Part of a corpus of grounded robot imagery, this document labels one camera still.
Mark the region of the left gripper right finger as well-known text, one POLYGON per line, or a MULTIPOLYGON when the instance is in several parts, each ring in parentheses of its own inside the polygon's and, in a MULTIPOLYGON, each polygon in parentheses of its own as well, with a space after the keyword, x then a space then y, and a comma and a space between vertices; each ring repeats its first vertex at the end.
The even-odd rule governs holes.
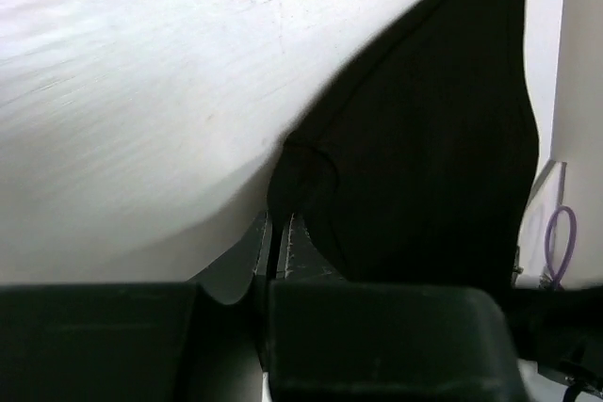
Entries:
POLYGON ((276 268, 283 281, 344 281, 342 275, 318 252, 302 217, 293 215, 284 229, 276 268))

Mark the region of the black skirt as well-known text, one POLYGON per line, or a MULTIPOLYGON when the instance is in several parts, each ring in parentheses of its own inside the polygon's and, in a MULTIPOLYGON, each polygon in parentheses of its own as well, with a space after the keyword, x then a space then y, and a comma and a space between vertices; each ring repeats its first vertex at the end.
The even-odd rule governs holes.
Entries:
POLYGON ((351 281, 511 286, 539 137, 526 0, 420 0, 288 134, 272 174, 291 218, 351 281))

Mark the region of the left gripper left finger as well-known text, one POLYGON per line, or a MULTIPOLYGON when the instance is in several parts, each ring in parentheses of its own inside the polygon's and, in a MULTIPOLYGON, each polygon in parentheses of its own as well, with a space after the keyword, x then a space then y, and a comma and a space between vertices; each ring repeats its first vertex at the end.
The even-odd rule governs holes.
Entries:
POLYGON ((190 281, 196 302, 234 306, 262 304, 269 283, 272 221, 261 211, 241 238, 190 281))

